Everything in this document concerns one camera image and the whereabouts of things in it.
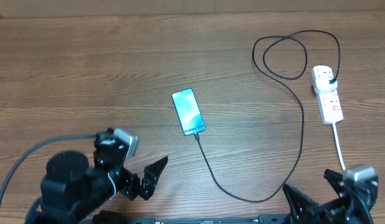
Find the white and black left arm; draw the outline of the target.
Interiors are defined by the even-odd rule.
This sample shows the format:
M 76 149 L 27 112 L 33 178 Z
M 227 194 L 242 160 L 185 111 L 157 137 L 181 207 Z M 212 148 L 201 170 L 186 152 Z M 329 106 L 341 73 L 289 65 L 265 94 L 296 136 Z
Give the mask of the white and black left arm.
M 142 179 L 124 168 L 124 160 L 124 156 L 95 152 L 91 167 L 87 157 L 77 151 L 55 155 L 40 184 L 42 197 L 32 204 L 25 222 L 82 223 L 118 192 L 130 200 L 138 196 L 149 200 L 168 157 L 146 166 Z

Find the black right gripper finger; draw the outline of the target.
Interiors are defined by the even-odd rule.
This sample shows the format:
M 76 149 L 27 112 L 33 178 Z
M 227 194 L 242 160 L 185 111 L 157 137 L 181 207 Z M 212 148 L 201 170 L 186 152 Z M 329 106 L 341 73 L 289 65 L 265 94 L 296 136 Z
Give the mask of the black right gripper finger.
M 289 184 L 284 184 L 282 189 L 290 206 L 290 223 L 309 223 L 318 203 Z
M 343 175 L 330 169 L 326 169 L 323 177 L 328 181 L 339 197 L 345 196 L 345 183 Z

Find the blue Galaxy smartphone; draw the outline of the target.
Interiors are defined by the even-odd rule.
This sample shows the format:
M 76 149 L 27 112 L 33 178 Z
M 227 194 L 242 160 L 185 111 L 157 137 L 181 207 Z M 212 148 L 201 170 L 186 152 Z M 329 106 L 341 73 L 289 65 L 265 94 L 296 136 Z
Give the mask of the blue Galaxy smartphone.
M 206 130 L 206 124 L 191 88 L 175 92 L 171 97 L 185 136 Z

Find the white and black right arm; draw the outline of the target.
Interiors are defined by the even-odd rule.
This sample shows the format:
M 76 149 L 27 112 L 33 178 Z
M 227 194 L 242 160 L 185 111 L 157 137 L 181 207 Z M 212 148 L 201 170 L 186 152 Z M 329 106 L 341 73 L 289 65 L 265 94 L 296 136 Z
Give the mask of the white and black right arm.
M 332 186 L 337 199 L 323 205 L 289 184 L 283 192 L 290 206 L 287 223 L 371 224 L 371 209 L 378 197 L 378 175 L 373 167 L 356 166 L 342 173 L 327 169 L 323 177 Z

